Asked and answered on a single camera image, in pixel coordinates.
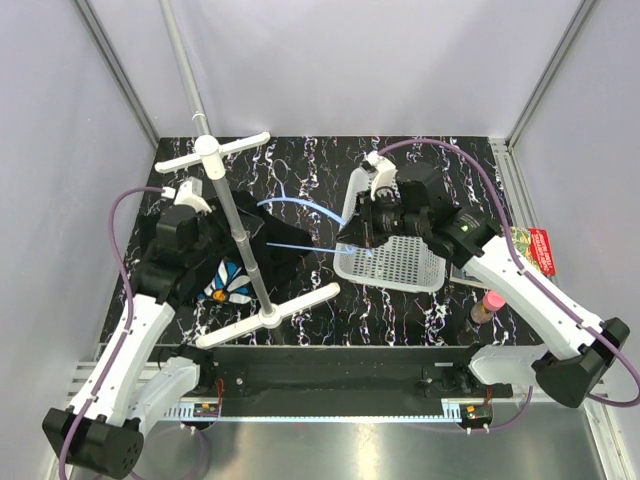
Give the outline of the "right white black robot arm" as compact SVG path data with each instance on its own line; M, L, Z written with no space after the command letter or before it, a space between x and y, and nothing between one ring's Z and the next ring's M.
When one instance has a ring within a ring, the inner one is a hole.
M629 336L619 318L587 311L536 270L508 242L490 216L452 203L442 176L428 165L396 169L382 159L350 175L346 223L337 243L361 254L380 254L355 283L393 290L424 289L424 250L500 295L543 341L545 348L475 344L454 371L454 384L476 396L493 384L537 386L557 403L577 408L614 363Z

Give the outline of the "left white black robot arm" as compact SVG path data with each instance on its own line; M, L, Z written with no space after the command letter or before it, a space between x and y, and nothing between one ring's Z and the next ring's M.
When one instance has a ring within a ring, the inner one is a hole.
M178 309L207 294L224 256L212 202L196 194L164 210L134 272L120 271L122 317L89 378L64 409L50 409L42 429L58 459L58 476L80 467L112 479L130 475L145 438L185 393L208 394L216 372L210 354L180 348L143 387L137 382L160 334Z

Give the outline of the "light blue clothes hanger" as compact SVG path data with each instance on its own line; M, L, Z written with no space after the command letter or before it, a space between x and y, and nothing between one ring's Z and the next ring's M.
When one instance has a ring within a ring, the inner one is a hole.
M301 196L294 197L287 195L287 185L288 182L281 179L276 173L277 166L283 166L287 172L292 171L293 167L296 166L295 162L287 162L281 158L272 158L271 166L270 166L270 175L280 186L280 194L278 196L272 196L263 200L260 200L257 205L259 207L269 207L274 204L285 204L285 205L295 205L297 207L303 208L306 213L318 214L323 217L333 221L338 226L342 227L346 224L346 221L337 213L331 211L323 205L318 203L314 203L312 198L309 196L309 192L311 190L316 189L319 186L318 182L318 168L314 158L311 158L310 162L302 161L302 165L306 168L307 172L304 177L298 177L299 182L299 190L298 192ZM296 250L305 250L305 251L313 251L316 253L332 253L342 257L353 257L356 255L355 247L340 247L335 246L334 248L321 248L321 247L302 247L295 246L289 244L277 244L278 248L286 248L286 249L296 249Z

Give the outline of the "black daisy print t-shirt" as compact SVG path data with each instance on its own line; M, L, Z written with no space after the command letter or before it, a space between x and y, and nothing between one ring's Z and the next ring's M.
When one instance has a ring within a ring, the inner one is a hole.
M272 216L247 191L234 191L233 199L248 234L266 289L271 291L290 281L309 251L278 248L277 244L312 247L311 235ZM131 276L135 294L153 297L173 308L197 299L244 305L256 298L243 260L235 251L224 257L152 260L149 258L149 215L140 221L143 256Z

